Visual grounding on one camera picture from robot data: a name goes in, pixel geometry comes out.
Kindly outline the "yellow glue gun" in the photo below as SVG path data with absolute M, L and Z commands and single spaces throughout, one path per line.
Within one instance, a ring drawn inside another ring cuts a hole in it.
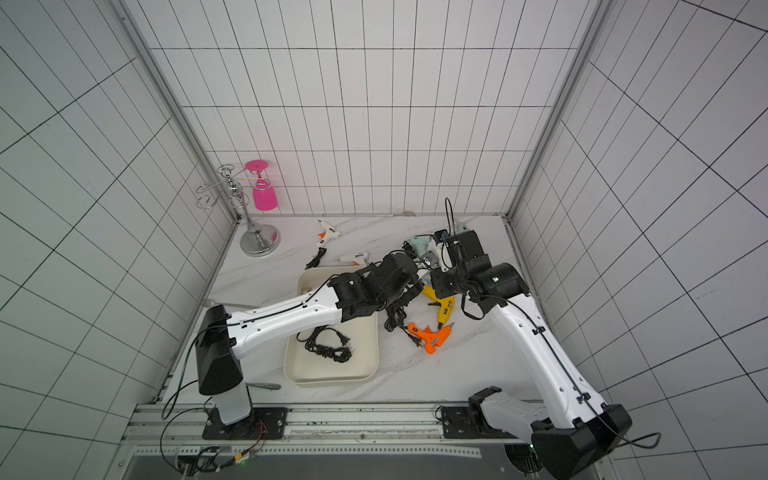
M 435 290 L 429 285 L 423 287 L 422 293 L 430 300 L 430 305 L 436 306 L 439 309 L 438 329 L 442 329 L 447 325 L 455 308 L 455 297 L 439 298 Z

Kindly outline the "cream plastic storage tray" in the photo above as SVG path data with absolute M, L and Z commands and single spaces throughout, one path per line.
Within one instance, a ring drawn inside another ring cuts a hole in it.
M 289 338 L 283 373 L 296 385 L 367 380 L 379 367 L 378 314 Z

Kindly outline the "small white glue gun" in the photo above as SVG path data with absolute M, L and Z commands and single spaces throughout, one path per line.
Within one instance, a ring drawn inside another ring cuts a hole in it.
M 325 248 L 326 245 L 341 236 L 341 233 L 336 227 L 323 219 L 318 220 L 319 225 L 322 227 L 323 232 L 319 234 L 319 241 L 316 243 L 317 247 Z

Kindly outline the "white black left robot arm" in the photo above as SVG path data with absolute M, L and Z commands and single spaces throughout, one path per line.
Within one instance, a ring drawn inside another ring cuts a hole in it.
M 335 326 L 405 306 L 423 290 L 429 270 L 394 251 L 353 272 L 331 275 L 310 293 L 263 308 L 229 313 L 209 308 L 192 341 L 198 391 L 213 399 L 219 420 L 234 425 L 251 416 L 241 360 L 258 347 L 323 326 Z

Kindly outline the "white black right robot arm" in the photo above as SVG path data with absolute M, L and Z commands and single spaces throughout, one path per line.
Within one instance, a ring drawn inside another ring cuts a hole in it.
M 526 441 L 556 479 L 570 479 L 618 448 L 632 426 L 629 413 L 606 403 L 579 373 L 517 270 L 493 265 L 472 230 L 445 237 L 435 255 L 441 262 L 431 274 L 437 297 L 458 295 L 477 305 L 479 317 L 491 320 L 518 349 L 543 402 L 537 407 L 487 387 L 468 400 L 475 431 Z

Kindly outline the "mint glue gun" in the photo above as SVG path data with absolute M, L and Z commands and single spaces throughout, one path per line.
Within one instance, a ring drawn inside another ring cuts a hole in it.
M 418 257 L 425 255 L 439 257 L 441 254 L 441 246 L 431 234 L 415 235 L 406 240 L 405 243 Z

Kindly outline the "white glue gun orange trigger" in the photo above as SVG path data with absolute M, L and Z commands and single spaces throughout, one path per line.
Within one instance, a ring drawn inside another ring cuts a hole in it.
M 359 252 L 355 254 L 340 256 L 336 259 L 336 262 L 348 263 L 354 266 L 367 266 L 368 260 L 369 260 L 368 252 Z

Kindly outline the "chrome wine glass rack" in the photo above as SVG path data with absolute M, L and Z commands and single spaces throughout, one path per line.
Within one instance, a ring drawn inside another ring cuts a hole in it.
M 245 168 L 237 171 L 234 165 L 223 164 L 217 171 L 221 177 L 220 180 L 202 184 L 195 190 L 197 207 L 209 210 L 222 196 L 238 218 L 245 223 L 246 230 L 240 237 L 243 253 L 250 257 L 264 257 L 272 253 L 279 245 L 280 234 L 275 227 L 259 223 L 250 215 L 244 187 L 236 178 L 238 174 L 245 171 Z

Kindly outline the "metal fork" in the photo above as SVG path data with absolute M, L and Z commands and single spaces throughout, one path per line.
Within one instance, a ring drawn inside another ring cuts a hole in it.
M 281 384 L 268 382 L 246 382 L 246 386 L 249 388 L 258 388 L 269 391 L 278 391 L 282 388 Z

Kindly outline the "pink plastic wine glass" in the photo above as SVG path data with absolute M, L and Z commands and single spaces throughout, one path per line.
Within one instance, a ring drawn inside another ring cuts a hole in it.
M 255 175 L 252 198 L 255 208 L 262 212 L 273 211 L 279 206 L 276 191 L 264 177 L 268 167 L 269 162 L 262 159 L 252 160 L 245 164 L 245 170 Z

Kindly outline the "aluminium mounting rail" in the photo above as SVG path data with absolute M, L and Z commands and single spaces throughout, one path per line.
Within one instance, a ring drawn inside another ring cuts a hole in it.
M 210 406 L 183 405 L 168 419 L 157 406 L 135 410 L 123 435 L 120 454 L 158 456 L 176 465 L 181 460 L 216 455 L 227 460 L 240 452 L 247 456 L 277 454 L 438 454 L 476 457 L 485 444 L 532 444 L 522 439 L 453 440 L 443 436 L 435 417 L 439 404 L 262 404 L 255 408 L 288 409 L 279 440 L 204 440 L 202 433 Z

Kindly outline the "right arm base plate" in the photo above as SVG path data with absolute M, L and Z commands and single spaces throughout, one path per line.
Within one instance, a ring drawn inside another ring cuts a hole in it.
M 480 410 L 473 405 L 441 405 L 434 414 L 447 439 L 515 439 L 507 432 L 490 427 Z

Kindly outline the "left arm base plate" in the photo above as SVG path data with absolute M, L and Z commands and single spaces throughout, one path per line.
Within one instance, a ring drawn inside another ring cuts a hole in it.
M 202 433 L 204 440 L 246 441 L 283 438 L 288 409 L 284 407 L 253 408 L 244 419 L 225 425 L 219 409 L 214 407 Z

